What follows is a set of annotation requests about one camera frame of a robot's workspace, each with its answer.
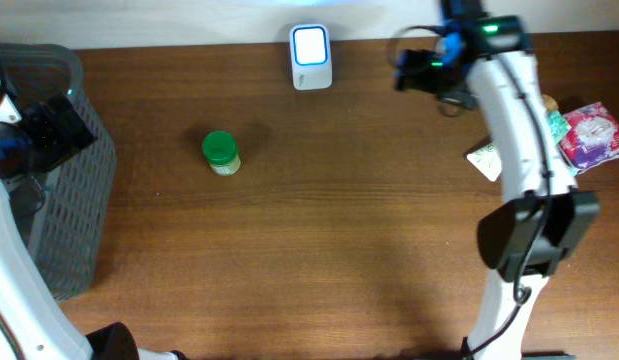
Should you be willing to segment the white tube with cork cap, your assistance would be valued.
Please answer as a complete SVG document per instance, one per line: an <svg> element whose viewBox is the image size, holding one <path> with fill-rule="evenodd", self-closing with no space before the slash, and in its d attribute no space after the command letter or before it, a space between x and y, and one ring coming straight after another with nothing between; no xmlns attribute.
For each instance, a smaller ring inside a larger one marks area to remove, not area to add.
<svg viewBox="0 0 619 360"><path fill-rule="evenodd" d="M547 114L554 110L559 111L559 105L549 95L543 94L542 99L546 108L545 117L548 125ZM495 182L502 172L502 162L493 142L469 152L466 155L466 159L491 182Z"/></svg>

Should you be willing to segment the small teal tissue pack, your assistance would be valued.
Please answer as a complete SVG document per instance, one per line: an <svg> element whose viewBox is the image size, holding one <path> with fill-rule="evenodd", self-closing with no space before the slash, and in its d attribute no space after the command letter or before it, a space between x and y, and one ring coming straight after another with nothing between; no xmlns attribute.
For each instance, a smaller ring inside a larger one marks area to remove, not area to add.
<svg viewBox="0 0 619 360"><path fill-rule="evenodd" d="M553 142L555 145L558 145L570 132L571 126L557 110L551 111L547 114L547 122Z"/></svg>

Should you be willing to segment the purple red pad pack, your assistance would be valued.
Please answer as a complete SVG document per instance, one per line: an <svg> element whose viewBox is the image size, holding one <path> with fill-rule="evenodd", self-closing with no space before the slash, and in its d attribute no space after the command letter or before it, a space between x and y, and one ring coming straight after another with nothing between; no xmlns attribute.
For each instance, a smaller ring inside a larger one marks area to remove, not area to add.
<svg viewBox="0 0 619 360"><path fill-rule="evenodd" d="M602 102L563 115L570 126L559 143L574 174L619 159L619 123Z"/></svg>

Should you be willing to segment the green lid jar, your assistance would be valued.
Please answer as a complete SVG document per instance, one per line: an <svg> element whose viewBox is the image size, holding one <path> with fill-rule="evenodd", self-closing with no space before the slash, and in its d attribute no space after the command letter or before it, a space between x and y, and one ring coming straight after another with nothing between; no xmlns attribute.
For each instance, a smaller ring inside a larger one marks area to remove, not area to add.
<svg viewBox="0 0 619 360"><path fill-rule="evenodd" d="M231 134L224 131L211 132L203 140L202 150L214 173L230 176L240 169L238 145Z"/></svg>

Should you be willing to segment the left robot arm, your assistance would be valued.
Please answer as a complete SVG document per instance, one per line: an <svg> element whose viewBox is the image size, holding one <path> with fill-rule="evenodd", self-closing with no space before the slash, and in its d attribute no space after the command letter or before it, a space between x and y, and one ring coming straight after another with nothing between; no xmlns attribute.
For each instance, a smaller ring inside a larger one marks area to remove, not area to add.
<svg viewBox="0 0 619 360"><path fill-rule="evenodd" d="M78 330L60 302L95 275L116 154L77 55L0 44L0 359L150 359L120 322Z"/></svg>

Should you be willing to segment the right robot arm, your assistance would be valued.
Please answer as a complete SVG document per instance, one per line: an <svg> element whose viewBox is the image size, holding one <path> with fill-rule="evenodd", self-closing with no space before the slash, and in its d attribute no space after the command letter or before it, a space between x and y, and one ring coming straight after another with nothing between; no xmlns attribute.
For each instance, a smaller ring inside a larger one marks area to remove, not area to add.
<svg viewBox="0 0 619 360"><path fill-rule="evenodd" d="M488 269L478 319L460 359L521 359L534 304L600 212L578 188L547 123L529 34L519 17L493 16L479 1L443 1L428 26L440 49L396 57L396 89L417 89L440 104L478 108L501 160L502 205L479 221Z"/></svg>

